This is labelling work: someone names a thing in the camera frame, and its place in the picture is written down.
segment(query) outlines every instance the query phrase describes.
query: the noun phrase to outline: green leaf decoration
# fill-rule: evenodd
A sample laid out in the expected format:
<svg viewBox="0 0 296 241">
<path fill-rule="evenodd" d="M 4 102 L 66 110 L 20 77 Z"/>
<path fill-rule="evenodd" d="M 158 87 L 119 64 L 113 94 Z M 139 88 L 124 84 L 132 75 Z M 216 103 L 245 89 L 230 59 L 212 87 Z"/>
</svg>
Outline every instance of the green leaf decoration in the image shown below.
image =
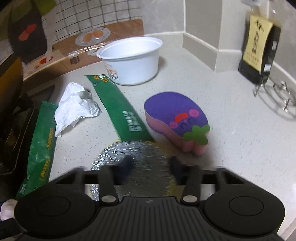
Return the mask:
<svg viewBox="0 0 296 241">
<path fill-rule="evenodd" d="M 202 128 L 200 126 L 193 126 L 192 132 L 186 132 L 183 135 L 184 141 L 195 141 L 198 145 L 207 145 L 208 139 L 205 134 L 210 131 L 209 125 L 204 125 Z"/>
<path fill-rule="evenodd" d="M 186 132 L 183 135 L 184 141 L 193 141 L 193 133 L 192 132 Z"/>
</svg>

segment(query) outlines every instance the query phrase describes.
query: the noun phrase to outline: pink sponge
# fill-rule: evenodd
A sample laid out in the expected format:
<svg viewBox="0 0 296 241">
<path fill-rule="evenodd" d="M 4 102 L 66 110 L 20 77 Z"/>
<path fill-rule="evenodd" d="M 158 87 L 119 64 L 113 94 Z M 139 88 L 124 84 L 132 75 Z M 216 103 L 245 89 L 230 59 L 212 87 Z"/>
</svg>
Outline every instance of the pink sponge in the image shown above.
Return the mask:
<svg viewBox="0 0 296 241">
<path fill-rule="evenodd" d="M 162 92 L 145 101 L 148 125 L 165 135 L 183 152 L 202 155 L 210 131 L 201 108 L 188 97 L 176 92 Z"/>
</svg>

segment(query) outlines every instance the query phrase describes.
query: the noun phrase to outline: wooden surface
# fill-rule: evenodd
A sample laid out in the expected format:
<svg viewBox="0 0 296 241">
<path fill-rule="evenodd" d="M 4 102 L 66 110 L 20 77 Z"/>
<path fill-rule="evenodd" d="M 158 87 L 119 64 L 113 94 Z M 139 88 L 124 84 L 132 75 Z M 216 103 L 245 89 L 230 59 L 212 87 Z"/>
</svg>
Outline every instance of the wooden surface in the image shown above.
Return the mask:
<svg viewBox="0 0 296 241">
<path fill-rule="evenodd" d="M 102 27 L 109 29 L 111 32 L 110 36 L 106 38 L 104 42 L 144 35 L 143 22 L 141 19 L 108 24 Z M 75 40 L 79 35 L 80 34 L 68 37 L 54 44 L 53 47 L 58 49 L 63 56 L 67 56 L 69 53 L 83 48 L 75 43 Z M 25 79 L 24 91 L 28 91 L 59 75 L 101 61 L 101 59 L 96 56 L 88 55 L 87 51 L 80 53 L 78 57 L 79 62 L 77 64 L 71 64 L 70 59 L 66 58 L 62 61 L 57 59 L 56 63 L 45 66 L 38 73 Z"/>
</svg>

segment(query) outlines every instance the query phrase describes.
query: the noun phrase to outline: baseboard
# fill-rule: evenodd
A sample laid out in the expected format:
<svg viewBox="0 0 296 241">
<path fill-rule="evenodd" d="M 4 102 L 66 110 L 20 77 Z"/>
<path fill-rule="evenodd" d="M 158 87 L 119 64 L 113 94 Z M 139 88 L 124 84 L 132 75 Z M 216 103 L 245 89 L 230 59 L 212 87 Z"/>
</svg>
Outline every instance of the baseboard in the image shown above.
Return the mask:
<svg viewBox="0 0 296 241">
<path fill-rule="evenodd" d="M 280 235 L 283 240 L 286 240 L 290 237 L 290 235 L 296 230 L 296 219 L 285 229 L 285 231 Z"/>
<path fill-rule="evenodd" d="M 163 42 L 163 47 L 182 47 L 183 31 L 145 34 L 144 36 L 155 37 Z"/>
<path fill-rule="evenodd" d="M 215 72 L 237 70 L 242 57 L 241 50 L 217 49 L 186 32 L 183 33 L 183 48 L 194 54 Z M 272 64 L 270 78 L 276 83 L 283 80 L 296 91 L 296 79 L 276 62 Z"/>
<path fill-rule="evenodd" d="M 215 71 L 217 52 L 205 46 L 203 43 L 196 41 L 187 33 L 183 34 L 183 48 L 195 55 L 203 63 Z"/>
<path fill-rule="evenodd" d="M 240 50 L 217 49 L 189 33 L 183 34 L 183 47 L 215 72 L 237 70 L 242 57 Z"/>
</svg>

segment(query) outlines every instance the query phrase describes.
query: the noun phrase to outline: pink cheek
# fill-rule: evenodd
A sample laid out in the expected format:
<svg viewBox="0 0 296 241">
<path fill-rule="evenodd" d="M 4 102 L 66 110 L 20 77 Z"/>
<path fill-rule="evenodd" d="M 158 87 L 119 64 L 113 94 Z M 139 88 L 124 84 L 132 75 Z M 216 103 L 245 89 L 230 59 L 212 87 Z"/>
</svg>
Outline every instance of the pink cheek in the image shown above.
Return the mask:
<svg viewBox="0 0 296 241">
<path fill-rule="evenodd" d="M 192 117 L 198 117 L 199 116 L 199 112 L 195 109 L 191 109 L 189 111 L 189 115 L 192 116 Z"/>
<path fill-rule="evenodd" d="M 177 128 L 177 127 L 178 127 L 178 123 L 177 123 L 177 122 L 174 122 L 174 121 L 172 121 L 172 122 L 170 122 L 169 126 L 170 126 L 170 128 L 172 128 L 172 129 L 175 129 L 175 128 Z"/>
</svg>

